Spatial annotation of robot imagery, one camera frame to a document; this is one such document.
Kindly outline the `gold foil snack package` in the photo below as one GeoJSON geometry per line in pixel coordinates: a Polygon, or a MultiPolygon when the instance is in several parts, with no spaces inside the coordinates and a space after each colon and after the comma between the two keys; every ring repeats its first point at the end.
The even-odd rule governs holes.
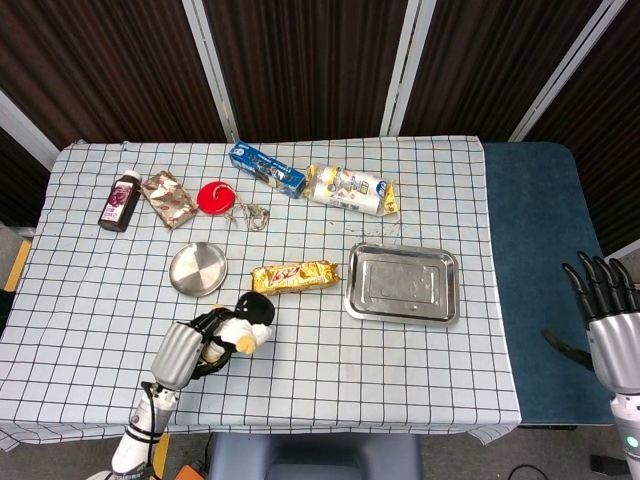
{"type": "Polygon", "coordinates": [[[340,282],[338,265],[326,260],[263,266],[251,275],[252,290],[263,295],[321,289],[340,282]]]}

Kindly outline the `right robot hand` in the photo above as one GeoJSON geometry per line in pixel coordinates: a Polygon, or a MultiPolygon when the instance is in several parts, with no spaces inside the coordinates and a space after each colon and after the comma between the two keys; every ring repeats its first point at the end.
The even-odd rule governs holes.
{"type": "Polygon", "coordinates": [[[640,396],[640,291],[617,259],[577,253],[584,269],[562,268],[569,278],[587,335],[587,351],[574,348],[550,329],[541,331],[556,351],[595,373],[608,390],[640,396]]]}

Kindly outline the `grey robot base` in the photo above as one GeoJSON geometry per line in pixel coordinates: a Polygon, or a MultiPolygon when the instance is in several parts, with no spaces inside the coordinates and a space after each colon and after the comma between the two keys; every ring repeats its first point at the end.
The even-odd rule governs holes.
{"type": "Polygon", "coordinates": [[[420,438],[221,433],[207,480],[424,480],[420,438]]]}

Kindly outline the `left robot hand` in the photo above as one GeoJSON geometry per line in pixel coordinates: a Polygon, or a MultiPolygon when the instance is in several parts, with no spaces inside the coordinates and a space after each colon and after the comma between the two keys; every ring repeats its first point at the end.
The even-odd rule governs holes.
{"type": "Polygon", "coordinates": [[[233,312],[219,307],[184,323],[175,322],[167,331],[151,365],[155,382],[166,390],[181,390],[191,380],[221,370],[230,360],[234,350],[223,347],[216,360],[203,360],[201,353],[210,345],[216,330],[233,312]]]}

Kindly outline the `bronze foil snack bag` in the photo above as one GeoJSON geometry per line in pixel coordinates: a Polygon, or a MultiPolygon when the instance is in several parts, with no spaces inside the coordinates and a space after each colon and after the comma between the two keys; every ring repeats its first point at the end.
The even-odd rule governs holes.
{"type": "Polygon", "coordinates": [[[193,218],[198,205],[175,176],[166,170],[148,178],[141,192],[162,222],[171,230],[193,218]]]}

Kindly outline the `rectangular steel tray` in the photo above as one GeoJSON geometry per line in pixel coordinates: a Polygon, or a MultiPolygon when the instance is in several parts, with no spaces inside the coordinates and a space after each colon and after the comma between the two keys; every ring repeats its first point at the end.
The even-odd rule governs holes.
{"type": "Polygon", "coordinates": [[[447,327],[460,316],[458,261],[441,249],[359,243],[344,307],[359,320],[447,327]]]}

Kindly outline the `dark juice bottle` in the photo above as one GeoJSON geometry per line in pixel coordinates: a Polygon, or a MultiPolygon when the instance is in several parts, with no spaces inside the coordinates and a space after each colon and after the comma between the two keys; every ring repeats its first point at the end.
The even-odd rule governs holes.
{"type": "Polygon", "coordinates": [[[141,176],[127,170],[112,186],[98,225],[108,231],[125,232],[141,194],[141,176]]]}

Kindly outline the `dark folding screen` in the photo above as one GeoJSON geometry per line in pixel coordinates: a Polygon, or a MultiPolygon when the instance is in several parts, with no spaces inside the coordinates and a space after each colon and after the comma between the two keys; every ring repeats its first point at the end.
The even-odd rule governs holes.
{"type": "MultiPolygon", "coordinates": [[[[242,139],[380,134],[409,0],[198,0],[242,139]]],[[[405,136],[507,140],[613,0],[435,0],[405,136]]],[[[182,0],[0,0],[0,93],[63,149],[221,142],[182,0]]],[[[574,155],[601,249],[640,240],[640,0],[525,134],[574,155]]]]}

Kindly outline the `white and yellow snack pack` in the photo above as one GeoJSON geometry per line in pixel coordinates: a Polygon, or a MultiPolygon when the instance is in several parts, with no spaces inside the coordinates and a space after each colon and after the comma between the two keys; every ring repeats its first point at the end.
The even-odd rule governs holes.
{"type": "Polygon", "coordinates": [[[391,182],[340,166],[311,164],[304,195],[316,203],[378,217],[399,212],[391,182]]]}

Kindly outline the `blue cookie box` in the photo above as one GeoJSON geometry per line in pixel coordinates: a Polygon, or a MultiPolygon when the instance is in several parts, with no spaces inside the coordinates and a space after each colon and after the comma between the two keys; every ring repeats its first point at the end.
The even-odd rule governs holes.
{"type": "Polygon", "coordinates": [[[237,142],[230,150],[231,163],[256,180],[290,198],[299,198],[306,186],[305,175],[245,142],[237,142]]]}

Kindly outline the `black plush toy white robe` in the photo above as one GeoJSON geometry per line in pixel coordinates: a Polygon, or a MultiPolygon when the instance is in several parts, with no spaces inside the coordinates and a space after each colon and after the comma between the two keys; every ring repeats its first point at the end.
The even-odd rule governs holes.
{"type": "Polygon", "coordinates": [[[211,311],[215,329],[201,358],[208,364],[220,363],[225,354],[253,354],[272,335],[275,307],[264,295],[244,293],[233,310],[216,307],[211,311]]]}

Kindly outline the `checked tablecloth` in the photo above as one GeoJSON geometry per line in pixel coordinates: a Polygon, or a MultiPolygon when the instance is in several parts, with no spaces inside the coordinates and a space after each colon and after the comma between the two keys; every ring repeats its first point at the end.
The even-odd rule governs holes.
{"type": "Polygon", "coordinates": [[[174,431],[469,432],[490,442],[521,420],[499,303],[486,161],[472,136],[265,144],[297,169],[337,164],[377,174],[400,211],[375,217],[291,199],[235,168],[227,144],[75,143],[53,164],[46,200],[0,338],[0,451],[120,435],[167,329],[232,306],[262,265],[326,260],[348,273],[362,242],[441,248],[459,264],[460,317],[447,327],[351,317],[342,285],[274,298],[271,339],[180,394],[174,431]],[[171,230],[146,201],[128,229],[99,227],[126,170],[167,170],[191,194],[229,183],[270,212],[267,228],[198,215],[171,230]],[[203,297],[171,284],[173,257],[218,246],[228,271],[203,297]]]}

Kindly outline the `round steel plate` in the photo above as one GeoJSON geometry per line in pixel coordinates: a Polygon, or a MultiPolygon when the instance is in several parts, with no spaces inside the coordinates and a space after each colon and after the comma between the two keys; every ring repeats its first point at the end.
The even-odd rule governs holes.
{"type": "Polygon", "coordinates": [[[169,278],[179,293],[203,297],[222,285],[227,271],[227,258],[218,246],[193,242],[181,248],[173,257],[169,278]]]}

